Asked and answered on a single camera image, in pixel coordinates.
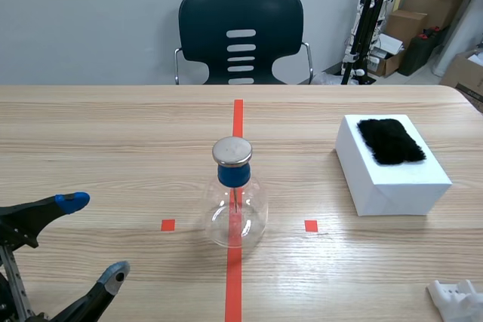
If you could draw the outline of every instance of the metal stand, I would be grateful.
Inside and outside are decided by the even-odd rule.
[[[374,30],[379,21],[379,14],[384,0],[361,1],[363,3],[363,9],[360,19],[358,20],[357,31],[350,52],[346,53],[346,56],[343,59],[342,84],[347,84],[349,82],[352,73],[354,73],[359,84],[370,84],[374,81],[368,76],[368,52],[373,39]]]
[[[25,244],[38,247],[37,237],[44,227],[61,216],[79,211],[88,202],[89,195],[76,192],[14,207],[0,207],[0,265],[3,264],[8,278],[0,273],[0,322],[49,321],[44,313],[35,314],[30,306],[14,250]],[[111,265],[84,297],[51,321],[97,322],[128,273],[128,262]]]

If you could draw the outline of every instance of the cardboard box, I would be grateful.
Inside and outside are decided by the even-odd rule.
[[[446,28],[453,21],[463,0],[405,0],[403,10],[428,14],[425,28]]]
[[[483,66],[468,60],[474,53],[470,51],[455,56],[439,84],[456,88],[483,112]]]
[[[366,146],[357,123],[394,118],[426,154],[426,160],[381,165]],[[365,215],[426,215],[450,188],[451,181],[406,115],[347,115],[336,143],[355,208]]]
[[[402,51],[395,56],[391,56],[385,60],[379,60],[379,65],[377,68],[375,65],[372,65],[371,63],[368,63],[368,71],[369,73],[372,73],[373,75],[378,75],[380,77],[387,77],[388,75],[391,75],[395,71],[399,69],[399,66],[401,65],[402,60],[404,59],[404,56],[406,54],[406,51]]]
[[[399,9],[389,15],[384,33],[399,39],[408,49],[411,39],[423,32],[427,18],[428,14]]]

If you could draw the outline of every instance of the chair leg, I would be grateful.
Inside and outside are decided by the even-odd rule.
[[[314,79],[314,66],[312,63],[312,51],[310,50],[310,45],[309,43],[302,42],[302,45],[307,48],[307,58],[309,59],[309,71],[310,71],[310,77],[309,77],[309,84],[312,83],[312,80]]]
[[[174,51],[174,83],[176,85],[180,84],[180,76],[178,75],[178,53],[182,50],[182,48],[178,48]]]

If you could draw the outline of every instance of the white box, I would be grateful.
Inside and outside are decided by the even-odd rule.
[[[393,118],[426,154],[426,160],[381,165],[374,160],[357,124]],[[406,115],[347,115],[336,142],[355,208],[365,215],[426,215],[450,188],[451,181]]]

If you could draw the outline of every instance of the red tape marker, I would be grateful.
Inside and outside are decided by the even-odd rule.
[[[318,233],[317,220],[306,220],[305,231],[308,233]]]
[[[165,219],[161,222],[162,232],[174,232],[174,219]]]
[[[233,136],[243,137],[243,100],[235,100],[233,112]],[[242,188],[237,188],[238,208],[242,207]],[[242,244],[242,214],[235,212],[233,192],[229,196],[229,248],[226,257],[225,322],[242,322],[242,249],[232,245]]]

